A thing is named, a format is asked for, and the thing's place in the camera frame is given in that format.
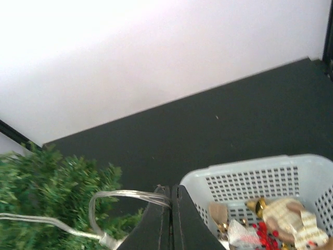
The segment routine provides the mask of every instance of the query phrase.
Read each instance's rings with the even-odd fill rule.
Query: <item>plastic laundry basket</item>
[[[212,201],[228,206],[230,219],[249,224],[257,216],[245,206],[256,197],[296,197],[317,216],[319,228],[333,235],[333,162],[317,155],[277,156],[211,166],[188,173],[181,181],[209,230],[218,235],[208,214]]]

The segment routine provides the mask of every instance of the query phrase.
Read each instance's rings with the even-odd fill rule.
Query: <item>dark tabletop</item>
[[[333,160],[333,83],[305,59],[52,143],[120,166],[124,189],[151,192],[225,162],[304,153]],[[126,198],[118,212],[138,206]]]

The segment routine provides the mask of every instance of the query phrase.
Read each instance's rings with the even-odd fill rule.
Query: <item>green plant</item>
[[[32,144],[26,155],[0,155],[0,213],[54,217],[74,229],[90,232],[88,204],[98,191],[120,188],[121,169],[83,157],[63,157],[53,147],[39,151]],[[97,223],[116,239],[139,222],[136,215],[109,218],[116,198],[98,199]],[[0,220],[0,249],[105,249],[97,240],[77,237],[52,225]]]

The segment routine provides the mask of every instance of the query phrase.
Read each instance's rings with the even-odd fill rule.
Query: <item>gold bell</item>
[[[254,212],[259,218],[262,218],[262,211],[267,206],[265,199],[261,197],[257,201],[248,201],[245,203],[245,205]]]

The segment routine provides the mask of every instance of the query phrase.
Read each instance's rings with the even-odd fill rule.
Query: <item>red berry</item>
[[[273,235],[274,237],[278,237],[278,236],[279,236],[279,232],[276,231],[276,230],[274,230],[273,233],[272,233],[272,235]]]

